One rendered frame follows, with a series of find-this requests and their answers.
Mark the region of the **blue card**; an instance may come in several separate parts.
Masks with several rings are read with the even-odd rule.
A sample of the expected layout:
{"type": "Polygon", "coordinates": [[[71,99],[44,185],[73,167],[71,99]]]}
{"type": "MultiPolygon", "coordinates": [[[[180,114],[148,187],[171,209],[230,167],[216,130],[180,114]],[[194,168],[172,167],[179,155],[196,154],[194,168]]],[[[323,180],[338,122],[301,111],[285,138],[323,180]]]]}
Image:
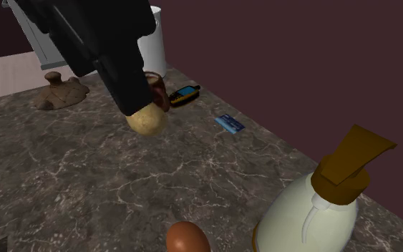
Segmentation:
{"type": "Polygon", "coordinates": [[[228,114],[215,118],[215,121],[231,134],[236,134],[245,128],[244,125],[228,114]]]}

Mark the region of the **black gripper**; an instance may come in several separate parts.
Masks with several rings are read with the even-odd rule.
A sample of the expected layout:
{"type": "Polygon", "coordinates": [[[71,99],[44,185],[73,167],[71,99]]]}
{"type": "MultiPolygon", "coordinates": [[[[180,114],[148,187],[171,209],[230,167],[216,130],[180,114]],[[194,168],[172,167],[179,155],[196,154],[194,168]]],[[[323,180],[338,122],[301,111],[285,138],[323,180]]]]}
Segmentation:
{"type": "Polygon", "coordinates": [[[15,0],[75,75],[97,70],[122,114],[152,102],[137,40],[154,32],[148,0],[15,0]]]}

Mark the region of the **pale soap dispenser brown pump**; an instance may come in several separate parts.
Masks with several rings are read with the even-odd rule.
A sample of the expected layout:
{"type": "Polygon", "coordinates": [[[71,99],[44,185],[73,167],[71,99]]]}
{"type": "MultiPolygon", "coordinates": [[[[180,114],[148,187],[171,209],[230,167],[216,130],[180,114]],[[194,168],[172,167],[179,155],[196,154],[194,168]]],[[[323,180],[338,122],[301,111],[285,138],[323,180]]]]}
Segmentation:
{"type": "Polygon", "coordinates": [[[353,125],[315,171],[292,181],[253,229],[253,252],[342,252],[370,183],[365,166],[396,143],[353,125]]]}

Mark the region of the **white cylindrical bin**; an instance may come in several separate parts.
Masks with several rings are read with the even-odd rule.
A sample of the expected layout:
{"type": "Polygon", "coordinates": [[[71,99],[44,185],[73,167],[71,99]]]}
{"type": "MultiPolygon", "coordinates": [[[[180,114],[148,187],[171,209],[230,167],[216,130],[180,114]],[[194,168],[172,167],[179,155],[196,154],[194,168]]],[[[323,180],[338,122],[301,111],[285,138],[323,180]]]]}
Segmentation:
{"type": "Polygon", "coordinates": [[[150,8],[155,17],[156,28],[152,34],[141,37],[138,40],[138,46],[144,62],[143,70],[164,77],[167,74],[167,62],[162,36],[161,8],[158,6],[150,8]]]}

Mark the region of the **pale grey cabinet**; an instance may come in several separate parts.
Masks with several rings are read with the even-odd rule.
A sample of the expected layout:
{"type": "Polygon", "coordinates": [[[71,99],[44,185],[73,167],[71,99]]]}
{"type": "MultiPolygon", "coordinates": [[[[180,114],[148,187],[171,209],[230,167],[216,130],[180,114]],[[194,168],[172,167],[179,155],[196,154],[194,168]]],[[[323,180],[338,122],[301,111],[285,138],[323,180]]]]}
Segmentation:
{"type": "Polygon", "coordinates": [[[80,45],[69,37],[61,19],[46,0],[2,0],[14,13],[16,20],[36,53],[41,69],[67,65],[78,77],[95,71],[80,45]]]}

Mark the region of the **brown turtle figure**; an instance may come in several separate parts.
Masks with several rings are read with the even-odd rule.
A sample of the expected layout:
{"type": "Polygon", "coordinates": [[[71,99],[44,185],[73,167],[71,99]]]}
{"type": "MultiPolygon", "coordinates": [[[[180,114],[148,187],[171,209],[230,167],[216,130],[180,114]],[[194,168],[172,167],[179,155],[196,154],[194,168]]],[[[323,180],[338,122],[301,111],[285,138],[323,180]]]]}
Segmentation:
{"type": "Polygon", "coordinates": [[[39,96],[34,99],[38,110],[59,110],[78,104],[85,100],[89,88],[80,83],[76,77],[63,81],[59,72],[48,72],[44,78],[49,85],[43,87],[39,96]]]}

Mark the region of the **brown egg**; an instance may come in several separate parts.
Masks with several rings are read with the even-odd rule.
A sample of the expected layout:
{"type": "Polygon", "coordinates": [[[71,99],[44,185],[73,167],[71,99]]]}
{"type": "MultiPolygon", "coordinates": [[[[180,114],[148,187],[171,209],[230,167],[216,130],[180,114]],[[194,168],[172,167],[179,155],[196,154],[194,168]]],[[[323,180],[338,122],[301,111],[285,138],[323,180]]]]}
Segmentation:
{"type": "Polygon", "coordinates": [[[166,235],[167,252],[211,252],[204,232],[194,223],[180,221],[166,235]]]}

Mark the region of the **yellow blue black phone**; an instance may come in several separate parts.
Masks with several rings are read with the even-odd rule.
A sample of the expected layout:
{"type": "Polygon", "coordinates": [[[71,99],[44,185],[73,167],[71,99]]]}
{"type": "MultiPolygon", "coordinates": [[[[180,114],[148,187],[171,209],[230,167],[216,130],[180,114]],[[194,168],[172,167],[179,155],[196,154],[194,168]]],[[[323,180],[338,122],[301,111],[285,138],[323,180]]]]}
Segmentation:
{"type": "Polygon", "coordinates": [[[179,90],[173,92],[169,96],[171,107],[180,107],[189,102],[192,102],[200,95],[200,85],[195,86],[185,86],[179,90]]]}

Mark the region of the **yellow-brown potato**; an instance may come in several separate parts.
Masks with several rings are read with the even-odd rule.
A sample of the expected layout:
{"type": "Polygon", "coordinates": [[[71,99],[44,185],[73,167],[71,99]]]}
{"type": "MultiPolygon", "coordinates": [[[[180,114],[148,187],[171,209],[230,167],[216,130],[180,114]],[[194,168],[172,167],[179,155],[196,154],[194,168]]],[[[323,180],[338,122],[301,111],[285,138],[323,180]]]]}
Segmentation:
{"type": "Polygon", "coordinates": [[[167,116],[154,102],[135,114],[126,116],[128,125],[138,134],[154,136],[160,134],[167,124],[167,116]]]}

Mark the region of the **brown mug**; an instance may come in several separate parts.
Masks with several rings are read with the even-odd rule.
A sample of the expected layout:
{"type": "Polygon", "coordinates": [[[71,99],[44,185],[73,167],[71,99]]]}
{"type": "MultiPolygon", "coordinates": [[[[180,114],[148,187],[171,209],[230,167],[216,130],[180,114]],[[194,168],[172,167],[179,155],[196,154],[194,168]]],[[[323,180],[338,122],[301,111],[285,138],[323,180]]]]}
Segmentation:
{"type": "Polygon", "coordinates": [[[153,95],[153,102],[164,112],[167,112],[170,109],[170,99],[162,77],[156,72],[149,71],[145,72],[145,76],[153,95]]]}

